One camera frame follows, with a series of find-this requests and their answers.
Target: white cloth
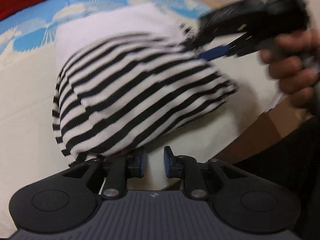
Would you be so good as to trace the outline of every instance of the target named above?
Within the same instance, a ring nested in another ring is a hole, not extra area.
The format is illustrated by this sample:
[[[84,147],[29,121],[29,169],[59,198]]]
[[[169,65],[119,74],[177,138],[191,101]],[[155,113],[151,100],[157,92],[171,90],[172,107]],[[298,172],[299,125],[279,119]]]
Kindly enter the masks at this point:
[[[185,36],[177,21],[162,14],[151,3],[96,13],[57,28],[55,43],[58,73],[71,55],[90,43],[104,37],[132,32],[158,34],[170,37],[177,43]]]
[[[235,84],[185,39],[152,4],[58,29],[52,124],[71,165],[141,147],[227,101]]]

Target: cloud pattern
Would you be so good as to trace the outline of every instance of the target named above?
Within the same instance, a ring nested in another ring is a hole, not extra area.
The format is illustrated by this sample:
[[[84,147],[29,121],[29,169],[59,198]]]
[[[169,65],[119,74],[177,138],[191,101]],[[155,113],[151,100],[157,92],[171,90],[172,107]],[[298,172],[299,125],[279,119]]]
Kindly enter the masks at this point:
[[[37,49],[55,39],[59,24],[85,17],[94,12],[111,11],[122,6],[139,2],[152,2],[159,8],[168,8],[183,17],[196,19],[207,12],[209,7],[196,0],[84,0],[74,1],[54,12],[53,17],[46,21],[40,17],[28,19],[7,29],[0,35],[0,55],[8,44],[13,41],[13,50],[26,52]]]

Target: white fabric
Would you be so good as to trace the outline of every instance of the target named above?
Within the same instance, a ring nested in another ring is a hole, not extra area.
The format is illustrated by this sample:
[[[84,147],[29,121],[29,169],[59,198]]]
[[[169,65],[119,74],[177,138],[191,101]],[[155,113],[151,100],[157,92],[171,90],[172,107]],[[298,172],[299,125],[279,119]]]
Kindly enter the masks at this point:
[[[96,13],[57,28],[55,42],[58,73],[71,55],[79,49],[104,37],[131,32],[163,35],[177,43],[184,38],[183,31],[176,21],[162,14],[151,3]]]

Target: blue bedsheet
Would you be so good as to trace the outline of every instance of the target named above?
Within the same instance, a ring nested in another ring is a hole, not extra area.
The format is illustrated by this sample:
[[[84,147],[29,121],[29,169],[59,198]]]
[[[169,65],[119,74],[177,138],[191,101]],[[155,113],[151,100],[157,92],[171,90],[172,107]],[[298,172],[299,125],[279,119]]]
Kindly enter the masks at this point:
[[[0,54],[11,41],[14,51],[39,48],[54,41],[57,26],[63,22],[136,2],[152,2],[192,19],[209,10],[207,5],[196,0],[47,0],[0,22]]]

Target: hand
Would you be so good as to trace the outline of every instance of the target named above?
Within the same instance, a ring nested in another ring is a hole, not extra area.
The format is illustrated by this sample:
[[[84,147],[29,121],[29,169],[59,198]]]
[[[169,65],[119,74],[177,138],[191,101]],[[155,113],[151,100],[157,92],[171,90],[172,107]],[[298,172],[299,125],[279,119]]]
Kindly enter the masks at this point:
[[[276,42],[288,53],[316,50],[320,46],[320,36],[317,30],[296,31],[292,34],[281,34],[276,37]],[[273,59],[271,52],[262,50],[261,59],[269,65],[269,74],[279,80],[279,89],[289,95],[293,106],[303,108],[312,102],[313,88],[318,80],[318,74],[314,69],[303,69],[299,57],[293,56],[284,60]]]

